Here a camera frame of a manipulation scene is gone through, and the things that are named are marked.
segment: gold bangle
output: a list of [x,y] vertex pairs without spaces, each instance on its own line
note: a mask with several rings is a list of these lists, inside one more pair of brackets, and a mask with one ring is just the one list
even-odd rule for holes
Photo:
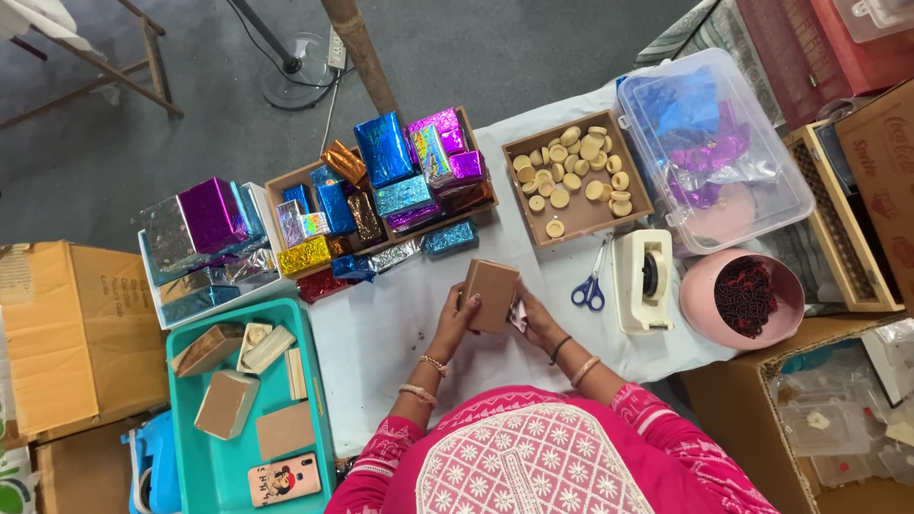
[[571,377],[571,387],[577,388],[580,381],[584,378],[584,375],[586,375],[598,362],[600,362],[600,358],[596,355],[588,359],[588,361],[578,369],[578,372],[574,374],[574,377]]
[[420,356],[420,357],[419,357],[419,362],[426,362],[426,363],[429,363],[429,364],[431,364],[432,366],[434,366],[435,369],[438,370],[438,373],[441,375],[442,378],[448,376],[448,369],[449,369],[449,368],[448,368],[447,366],[441,364],[439,361],[437,361],[437,360],[435,360],[435,359],[432,359],[432,358],[429,357],[428,355],[422,355],[422,356]]
[[419,397],[420,403],[428,403],[431,405],[431,409],[434,410],[438,406],[438,401],[435,400],[434,396],[428,394],[424,389],[419,386],[414,386],[412,384],[403,384],[399,388],[399,392],[411,392]]

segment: pink bowl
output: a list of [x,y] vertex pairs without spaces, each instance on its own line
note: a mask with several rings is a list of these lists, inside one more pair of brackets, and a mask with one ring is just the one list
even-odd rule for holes
[[[765,264],[771,273],[774,298],[778,301],[778,310],[771,313],[761,334],[754,339],[743,337],[730,328],[717,312],[714,301],[717,276],[727,264],[747,255]],[[730,249],[708,255],[689,269],[679,287],[679,305],[689,325],[719,345],[736,349],[765,348],[792,336],[802,321],[804,303],[800,279],[790,268],[768,255],[746,250]]]

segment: woman's hand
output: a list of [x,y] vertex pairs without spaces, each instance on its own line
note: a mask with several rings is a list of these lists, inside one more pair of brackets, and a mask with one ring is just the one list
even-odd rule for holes
[[431,341],[429,350],[425,352],[425,355],[438,360],[441,364],[447,364],[453,358],[470,321],[483,304],[479,295],[474,294],[472,298],[466,300],[463,310],[458,310],[457,305],[462,290],[463,282],[451,287],[448,299],[441,310],[441,317],[438,319],[435,338]]
[[515,293],[520,296],[526,308],[527,326],[524,337],[551,354],[555,346],[568,334],[558,326],[539,298],[533,296],[520,279],[517,279]]

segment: wooden tray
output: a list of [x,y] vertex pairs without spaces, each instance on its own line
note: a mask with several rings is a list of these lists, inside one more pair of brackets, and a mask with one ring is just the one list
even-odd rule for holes
[[892,296],[854,212],[819,143],[811,123],[783,139],[815,196],[809,217],[847,309],[851,312],[894,312],[905,308]]
[[[463,109],[463,106],[455,107],[454,110],[457,112],[457,120],[458,120],[458,122],[460,122],[461,130],[463,130],[463,135],[466,138],[467,151],[472,152],[473,150],[478,150],[479,145],[476,143],[476,137],[473,135],[473,128],[470,126],[470,120],[466,115],[466,110]],[[349,150],[351,150],[354,154],[356,154],[356,156],[361,158],[361,154],[359,153],[357,146],[352,146],[349,148]],[[282,231],[279,230],[280,224],[279,224],[279,218],[276,215],[276,207],[283,203],[283,198],[282,198],[283,190],[288,189],[289,187],[298,186],[299,184],[305,184],[308,187],[308,189],[311,190],[311,200],[314,203],[314,205],[316,206],[317,205],[317,196],[316,196],[317,191],[314,189],[314,184],[311,181],[311,172],[323,165],[324,165],[323,161],[317,161],[315,163],[311,163],[308,166],[300,167],[292,172],[289,172],[289,173],[283,175],[282,177],[276,177],[273,180],[268,181],[264,185],[264,187],[267,190],[267,197],[270,199],[270,211],[271,211],[270,218],[272,219],[273,224],[277,227],[278,233],[282,234]],[[488,180],[491,183],[492,178],[488,176],[488,173],[489,173],[489,171],[488,171],[488,169],[486,169],[486,180]],[[369,188],[369,190],[372,190],[372,191],[374,190],[374,188],[371,187],[370,184],[368,185],[368,188]],[[407,232],[399,234],[399,235],[395,234],[393,232],[393,230],[390,229],[388,223],[382,219],[381,221],[382,221],[382,224],[384,225],[384,231],[387,234],[387,240],[383,241],[379,244],[376,244],[374,246],[370,246],[370,247],[365,246],[364,244],[362,244],[362,241],[360,239],[358,239],[358,235],[356,235],[356,234],[350,235],[348,237],[348,239],[349,239],[350,244],[352,245],[353,252],[356,255],[369,255],[372,253],[380,252],[381,250],[387,248],[388,246],[392,246],[394,244],[412,239],[412,238],[414,238],[418,235],[424,234],[428,231],[436,230],[436,229],[439,229],[446,225],[450,225],[450,224],[454,223],[455,221],[464,220],[464,219],[470,218],[472,216],[475,216],[476,214],[479,214],[481,212],[486,212],[489,209],[493,209],[497,205],[498,205],[498,196],[496,196],[496,194],[494,192],[494,188],[493,188],[491,202],[489,202],[481,207],[478,207],[476,209],[464,212],[463,214],[458,214],[457,216],[452,216],[446,220],[439,221],[438,223],[435,223],[433,225],[423,226],[420,229],[407,231]],[[283,250],[288,250],[285,246],[285,241],[280,241],[278,246],[282,247]],[[321,272],[328,268],[330,268],[329,263],[321,265],[321,266],[315,266],[314,268],[309,268],[303,272],[296,273],[287,278],[291,278],[293,280],[298,280],[302,277]]]
[[[629,176],[629,186],[626,190],[632,193],[632,212],[628,216],[615,218],[606,202],[591,201],[584,196],[584,189],[587,188],[590,182],[599,180],[607,184],[610,183],[610,173],[605,169],[591,170],[587,175],[581,177],[580,189],[571,192],[571,201],[567,207],[556,209],[552,207],[547,199],[546,208],[542,212],[534,213],[530,211],[530,207],[527,205],[527,195],[521,190],[523,184],[517,180],[517,173],[512,164],[515,156],[530,155],[534,150],[539,150],[541,147],[546,146],[549,141],[561,136],[569,127],[576,125],[580,127],[582,137],[587,133],[588,127],[601,126],[606,128],[607,135],[612,140],[610,155],[618,155],[622,159],[622,171]],[[641,175],[635,168],[628,146],[625,145],[625,141],[622,139],[619,125],[616,124],[615,119],[612,117],[612,111],[597,112],[591,116],[508,143],[502,146],[502,151],[505,153],[508,173],[515,184],[517,199],[520,202],[521,209],[524,210],[527,227],[530,230],[531,237],[533,237],[533,242],[538,248],[545,248],[563,241],[572,240],[578,236],[621,225],[654,212],[654,206],[651,204],[647,191],[644,189]],[[548,167],[542,165],[534,166],[537,169],[546,169]],[[551,220],[559,220],[565,225],[564,236],[552,239],[546,234],[546,224]]]

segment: scissors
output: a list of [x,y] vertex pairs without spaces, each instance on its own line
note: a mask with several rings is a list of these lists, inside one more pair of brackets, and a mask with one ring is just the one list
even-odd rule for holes
[[[587,277],[587,282],[575,287],[574,291],[571,292],[572,304],[578,307],[586,304],[593,312],[603,310],[605,299],[603,298],[603,292],[600,290],[600,281],[597,279],[597,275],[600,274],[600,266],[603,264],[603,250],[605,249],[606,240],[603,240],[603,244],[600,246],[600,253],[597,253],[597,261],[593,264],[593,272]],[[594,305],[594,299],[600,301]]]

